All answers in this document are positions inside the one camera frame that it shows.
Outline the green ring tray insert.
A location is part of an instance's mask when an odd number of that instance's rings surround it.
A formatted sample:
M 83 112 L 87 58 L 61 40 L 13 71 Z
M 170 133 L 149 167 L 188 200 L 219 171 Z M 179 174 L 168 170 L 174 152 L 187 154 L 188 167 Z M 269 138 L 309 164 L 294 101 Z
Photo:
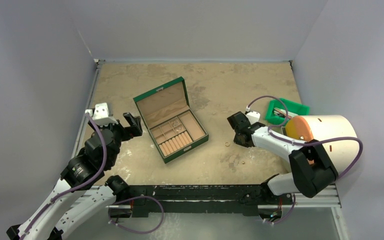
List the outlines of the green ring tray insert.
M 175 119 L 180 120 L 180 128 L 172 127 Z M 149 133 L 166 164 L 209 140 L 209 134 L 191 110 L 150 128 Z

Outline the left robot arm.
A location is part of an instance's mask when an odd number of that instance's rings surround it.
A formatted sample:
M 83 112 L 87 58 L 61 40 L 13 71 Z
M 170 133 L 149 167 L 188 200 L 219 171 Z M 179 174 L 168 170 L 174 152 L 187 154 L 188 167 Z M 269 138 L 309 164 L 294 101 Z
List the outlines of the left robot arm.
M 24 223 L 8 228 L 9 239 L 46 240 L 50 237 L 64 211 L 115 165 L 122 142 L 143 134 L 141 117 L 129 112 L 123 114 L 129 124 L 127 127 L 108 114 L 94 117 L 93 109 L 87 109 L 84 116 L 94 132 L 78 154 L 68 161 L 53 190 L 36 212 Z

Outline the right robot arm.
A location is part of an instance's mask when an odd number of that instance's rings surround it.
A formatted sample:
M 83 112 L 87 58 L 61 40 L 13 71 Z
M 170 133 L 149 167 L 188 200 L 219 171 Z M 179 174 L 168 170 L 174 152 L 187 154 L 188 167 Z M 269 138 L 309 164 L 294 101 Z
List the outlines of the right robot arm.
M 283 194 L 300 193 L 313 198 L 333 184 L 339 173 L 326 150 L 317 140 L 305 142 L 282 135 L 261 123 L 251 123 L 243 112 L 227 118 L 234 130 L 234 143 L 246 148 L 257 147 L 281 157 L 288 173 L 275 174 L 265 180 L 260 196 L 268 204 Z

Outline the green jewelry box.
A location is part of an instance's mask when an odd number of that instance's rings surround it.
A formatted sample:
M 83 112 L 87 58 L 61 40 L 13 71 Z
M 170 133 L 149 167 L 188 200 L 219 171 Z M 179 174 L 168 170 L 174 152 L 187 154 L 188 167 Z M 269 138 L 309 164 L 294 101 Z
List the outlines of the green jewelry box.
M 208 132 L 190 107 L 183 77 L 148 90 L 133 101 L 165 164 L 209 140 Z

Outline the green plastic bin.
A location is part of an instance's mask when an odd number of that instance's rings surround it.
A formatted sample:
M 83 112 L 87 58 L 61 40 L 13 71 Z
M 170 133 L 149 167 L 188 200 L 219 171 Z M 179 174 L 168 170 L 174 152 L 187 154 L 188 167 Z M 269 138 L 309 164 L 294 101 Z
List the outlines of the green plastic bin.
M 310 107 L 303 105 L 285 98 L 280 98 L 282 101 L 271 100 L 268 104 L 268 108 L 265 114 L 265 120 L 272 125 L 280 125 L 286 119 L 288 122 L 290 119 L 296 116 L 307 116 L 310 113 Z

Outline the white cylinder orange lid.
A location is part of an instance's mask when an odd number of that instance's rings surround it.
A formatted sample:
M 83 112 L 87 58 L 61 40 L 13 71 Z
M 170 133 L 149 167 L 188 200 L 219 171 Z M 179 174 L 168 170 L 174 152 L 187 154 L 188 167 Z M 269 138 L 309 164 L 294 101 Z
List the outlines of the white cylinder orange lid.
M 341 115 L 298 115 L 285 125 L 286 136 L 310 142 L 323 143 L 339 176 L 343 176 L 355 164 L 361 153 L 360 143 L 352 124 Z

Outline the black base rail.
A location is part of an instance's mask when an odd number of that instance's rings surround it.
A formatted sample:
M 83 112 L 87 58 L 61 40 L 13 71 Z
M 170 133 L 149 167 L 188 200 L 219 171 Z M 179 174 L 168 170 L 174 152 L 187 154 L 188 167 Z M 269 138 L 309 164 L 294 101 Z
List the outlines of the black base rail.
M 293 202 L 290 193 L 268 195 L 262 184 L 131 185 L 125 203 L 109 207 L 112 219 L 147 218 L 150 213 L 242 214 L 276 220 Z

